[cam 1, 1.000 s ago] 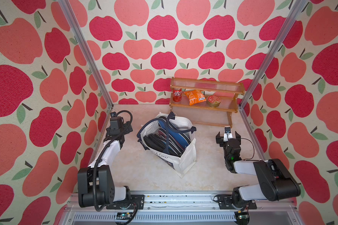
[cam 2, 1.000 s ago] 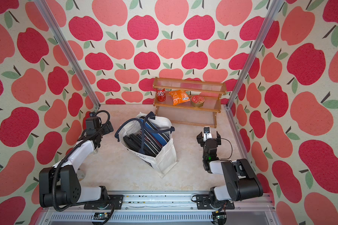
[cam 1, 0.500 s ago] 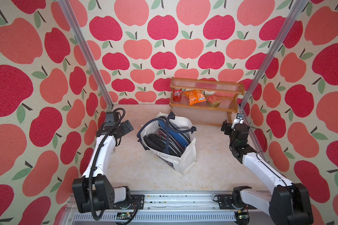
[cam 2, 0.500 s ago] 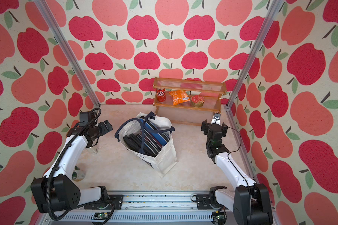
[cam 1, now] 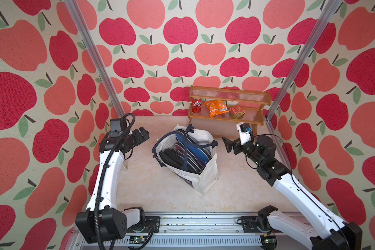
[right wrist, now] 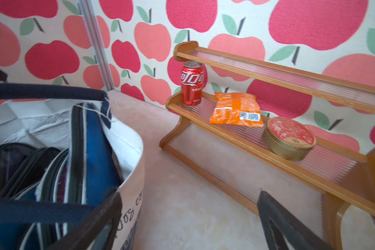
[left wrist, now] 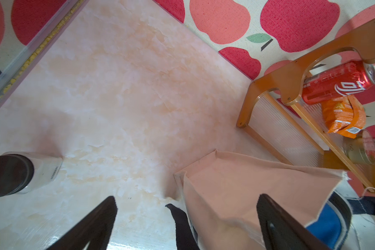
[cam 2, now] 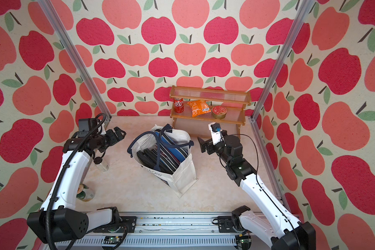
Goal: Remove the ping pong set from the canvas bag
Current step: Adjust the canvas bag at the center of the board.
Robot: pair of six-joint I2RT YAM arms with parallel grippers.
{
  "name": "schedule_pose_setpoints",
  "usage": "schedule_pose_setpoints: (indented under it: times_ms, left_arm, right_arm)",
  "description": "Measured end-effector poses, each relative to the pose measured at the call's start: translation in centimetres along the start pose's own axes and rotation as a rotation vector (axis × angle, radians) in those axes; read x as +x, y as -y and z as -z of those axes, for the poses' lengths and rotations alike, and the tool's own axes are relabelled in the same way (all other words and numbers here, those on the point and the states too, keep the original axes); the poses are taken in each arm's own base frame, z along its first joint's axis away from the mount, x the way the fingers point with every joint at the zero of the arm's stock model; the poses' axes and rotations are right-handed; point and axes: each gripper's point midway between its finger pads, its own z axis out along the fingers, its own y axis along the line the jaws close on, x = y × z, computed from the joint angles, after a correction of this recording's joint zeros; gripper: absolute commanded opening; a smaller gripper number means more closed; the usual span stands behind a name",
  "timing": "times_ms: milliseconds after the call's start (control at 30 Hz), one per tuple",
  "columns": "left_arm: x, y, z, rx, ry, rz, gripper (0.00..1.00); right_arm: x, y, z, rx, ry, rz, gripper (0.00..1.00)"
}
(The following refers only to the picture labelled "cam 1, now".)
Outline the black paddle case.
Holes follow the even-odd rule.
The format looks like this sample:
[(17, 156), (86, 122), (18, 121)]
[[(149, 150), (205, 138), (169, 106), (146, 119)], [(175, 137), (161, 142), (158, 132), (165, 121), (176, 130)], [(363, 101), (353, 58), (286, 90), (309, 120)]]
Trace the black paddle case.
[(189, 151), (185, 155), (184, 150), (165, 149), (159, 152), (164, 163), (183, 170), (185, 172), (200, 175), (204, 171), (204, 165)]

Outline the blue paddle case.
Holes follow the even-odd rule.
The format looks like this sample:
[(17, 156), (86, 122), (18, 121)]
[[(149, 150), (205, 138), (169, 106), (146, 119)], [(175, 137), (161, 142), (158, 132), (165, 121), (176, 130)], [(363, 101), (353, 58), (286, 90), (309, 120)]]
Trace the blue paddle case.
[[(177, 143), (175, 150), (180, 152), (180, 157), (185, 157), (184, 136), (176, 134)], [(188, 163), (188, 172), (200, 174), (206, 167), (207, 163), (212, 159), (210, 150), (208, 148), (196, 148), (191, 145), (186, 146)]]

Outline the white canvas tote bag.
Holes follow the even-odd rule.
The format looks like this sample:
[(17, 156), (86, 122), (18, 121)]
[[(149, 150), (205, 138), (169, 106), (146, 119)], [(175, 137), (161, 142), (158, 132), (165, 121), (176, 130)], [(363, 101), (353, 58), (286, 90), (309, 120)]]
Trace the white canvas tote bag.
[[(207, 163), (204, 171), (200, 175), (172, 167), (164, 163), (159, 156), (159, 152), (162, 150), (175, 149), (175, 144), (177, 143), (176, 134), (184, 136), (185, 155), (188, 151), (186, 149), (187, 145), (191, 145), (195, 148), (208, 148), (210, 150), (212, 159)], [(152, 153), (161, 167), (168, 168), (192, 187), (197, 195), (202, 197), (218, 180), (216, 146), (218, 146), (218, 142), (214, 140), (213, 136), (208, 131), (196, 129), (193, 125), (188, 125), (187, 127), (176, 126), (172, 132), (167, 133), (156, 142), (152, 148)]]

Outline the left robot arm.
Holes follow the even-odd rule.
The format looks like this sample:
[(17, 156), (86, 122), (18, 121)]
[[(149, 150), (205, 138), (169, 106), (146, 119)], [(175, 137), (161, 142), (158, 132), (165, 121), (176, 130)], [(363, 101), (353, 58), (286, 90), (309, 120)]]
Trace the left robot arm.
[(151, 228), (141, 207), (119, 211), (116, 204), (118, 178), (124, 166), (125, 154), (150, 138), (143, 128), (132, 130), (135, 115), (128, 113), (110, 122), (111, 130), (99, 144), (100, 164), (92, 197), (86, 210), (76, 215), (76, 226), (88, 244), (96, 243), (105, 249), (110, 242), (113, 249), (129, 229)]

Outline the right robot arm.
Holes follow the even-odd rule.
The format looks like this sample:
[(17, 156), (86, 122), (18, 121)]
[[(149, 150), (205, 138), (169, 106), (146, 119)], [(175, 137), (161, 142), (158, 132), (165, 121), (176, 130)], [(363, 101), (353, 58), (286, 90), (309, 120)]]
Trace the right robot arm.
[(231, 141), (223, 138), (227, 152), (243, 153), (256, 164), (261, 178), (283, 194), (310, 223), (291, 219), (269, 205), (257, 214), (262, 231), (281, 231), (310, 250), (359, 250), (362, 230), (354, 222), (347, 223), (327, 209), (293, 176), (292, 171), (275, 158), (276, 145), (271, 137), (242, 137)]

